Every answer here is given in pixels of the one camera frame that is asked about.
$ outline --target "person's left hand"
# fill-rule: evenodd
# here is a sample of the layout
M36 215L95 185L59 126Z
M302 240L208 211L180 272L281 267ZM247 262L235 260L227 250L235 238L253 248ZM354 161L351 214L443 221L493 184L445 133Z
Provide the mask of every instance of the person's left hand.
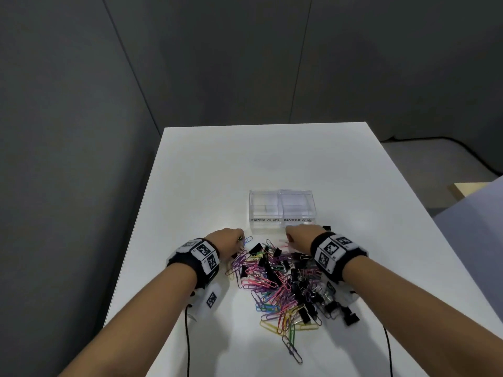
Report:
M213 243L220 252L220 261L226 261L232 254L244 249L244 233L242 229L229 229L214 231L204 237Z

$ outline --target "person's right arm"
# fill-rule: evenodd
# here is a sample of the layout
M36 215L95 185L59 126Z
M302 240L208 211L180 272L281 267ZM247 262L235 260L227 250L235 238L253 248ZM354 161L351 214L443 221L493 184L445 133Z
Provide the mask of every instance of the person's right arm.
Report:
M317 225L287 228L293 247L308 255L322 233ZM365 256L342 275L430 376L503 376L503 340L459 311Z

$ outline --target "person's left arm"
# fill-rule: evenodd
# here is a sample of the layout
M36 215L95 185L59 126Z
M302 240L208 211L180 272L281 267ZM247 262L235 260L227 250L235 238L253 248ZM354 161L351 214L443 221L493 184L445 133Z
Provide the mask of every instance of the person's left arm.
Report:
M241 229L205 237L228 259L242 247ZM154 362L196 287L197 274L170 264L147 284L66 367L60 377L143 376Z

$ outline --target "hand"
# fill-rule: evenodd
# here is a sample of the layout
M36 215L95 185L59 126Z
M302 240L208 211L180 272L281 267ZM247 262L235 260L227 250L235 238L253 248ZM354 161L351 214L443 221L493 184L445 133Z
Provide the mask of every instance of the hand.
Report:
M298 225L287 226L286 236L295 250L311 255L311 243L320 234L326 233L326 230L319 225Z
M214 231L205 236L220 252L220 261L226 261L232 254L244 249L244 233L242 229L229 229Z

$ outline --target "wristband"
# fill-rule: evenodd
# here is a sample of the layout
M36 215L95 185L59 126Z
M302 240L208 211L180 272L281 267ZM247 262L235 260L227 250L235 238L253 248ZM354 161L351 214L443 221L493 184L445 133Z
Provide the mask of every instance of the wristband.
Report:
M368 253L342 234L326 232L311 243L311 256L326 276L335 282L343 280L344 266L360 255L368 256Z
M167 260L167 266L183 263L192 267L197 275L196 289L206 288L215 278L219 269L220 252L204 238L196 238L180 246Z

